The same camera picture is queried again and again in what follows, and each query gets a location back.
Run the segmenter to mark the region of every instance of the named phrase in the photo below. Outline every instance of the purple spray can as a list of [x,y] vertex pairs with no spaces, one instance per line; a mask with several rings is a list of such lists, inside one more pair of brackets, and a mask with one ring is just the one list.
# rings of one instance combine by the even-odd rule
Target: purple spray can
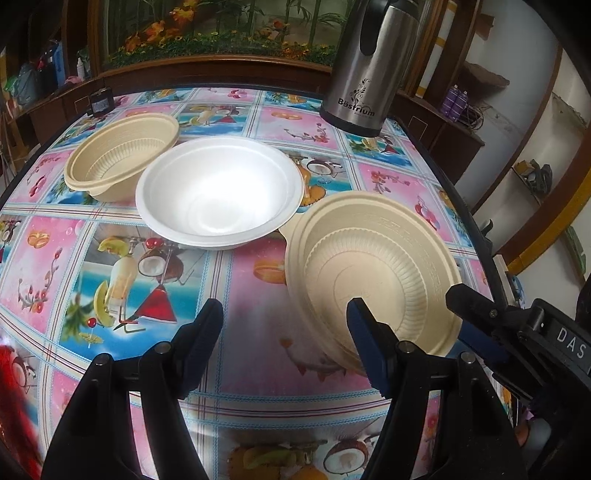
[[468,105],[468,93],[460,92],[447,117],[452,122],[456,122],[457,119],[460,118],[460,115],[464,111],[464,108],[466,108],[466,105]]
[[447,95],[445,97],[445,100],[443,101],[443,104],[441,105],[441,108],[439,109],[439,111],[444,115],[444,116],[448,116],[450,110],[453,107],[453,104],[456,101],[457,96],[460,94],[460,90],[458,89],[457,85],[454,85],[452,88],[450,88],[447,91]]

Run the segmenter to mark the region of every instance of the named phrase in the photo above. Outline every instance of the disposable bowl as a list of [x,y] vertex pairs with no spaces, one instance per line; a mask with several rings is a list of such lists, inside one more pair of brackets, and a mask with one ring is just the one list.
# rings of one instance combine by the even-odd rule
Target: disposable bowl
[[343,192],[295,215],[280,232],[290,296],[333,360],[363,371],[346,324],[355,297],[399,339],[432,355],[449,353],[462,321],[447,309],[445,294],[460,275],[445,243],[416,213],[377,193]]
[[133,198],[144,169],[178,139],[178,122],[163,113],[142,113],[98,130],[72,153],[64,181],[100,202]]
[[146,224],[163,237],[220,250],[279,228],[303,194],[298,168],[280,150],[220,135],[160,155],[142,174],[135,203]]

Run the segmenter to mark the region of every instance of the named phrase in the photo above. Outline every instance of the screw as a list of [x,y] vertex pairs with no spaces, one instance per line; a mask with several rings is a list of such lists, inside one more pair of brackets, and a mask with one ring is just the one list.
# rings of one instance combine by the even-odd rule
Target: screw
[[476,355],[474,355],[472,352],[462,352],[460,358],[467,364],[473,364],[476,361]]
[[108,353],[102,353],[95,358],[95,365],[104,365],[109,361],[111,356]]
[[398,342],[398,349],[403,353],[413,353],[417,349],[417,346],[408,340],[403,340],[402,342]]
[[154,345],[154,352],[156,353],[167,353],[170,351],[170,349],[172,348],[172,345],[170,345],[170,342],[158,342],[156,343],[156,345]]

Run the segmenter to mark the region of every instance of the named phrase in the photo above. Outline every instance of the bestrium logo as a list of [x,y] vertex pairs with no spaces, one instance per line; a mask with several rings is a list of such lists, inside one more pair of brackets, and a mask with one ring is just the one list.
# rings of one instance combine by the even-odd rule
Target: bestrium logo
[[369,105],[365,105],[362,102],[363,96],[365,95],[365,91],[367,89],[367,85],[369,82],[371,82],[371,80],[369,79],[361,80],[359,86],[355,90],[349,92],[351,101],[348,102],[347,100],[339,98],[339,105],[342,105],[345,108],[353,110],[354,112],[359,113],[361,115],[374,116],[375,114],[374,112],[372,112],[372,109],[369,107]]

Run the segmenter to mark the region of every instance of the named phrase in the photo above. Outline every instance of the beige bowl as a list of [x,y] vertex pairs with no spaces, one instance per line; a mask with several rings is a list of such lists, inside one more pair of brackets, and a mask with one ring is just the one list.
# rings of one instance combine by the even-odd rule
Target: beige bowl
[[361,297],[401,340],[446,355],[462,321],[446,307],[460,283],[456,263],[416,213],[371,192],[334,194],[280,228],[285,277],[294,303],[322,350],[343,367],[363,365],[346,323]]
[[83,141],[70,156],[64,180],[100,202],[135,196],[145,168],[178,139],[178,122],[163,113],[117,120]]

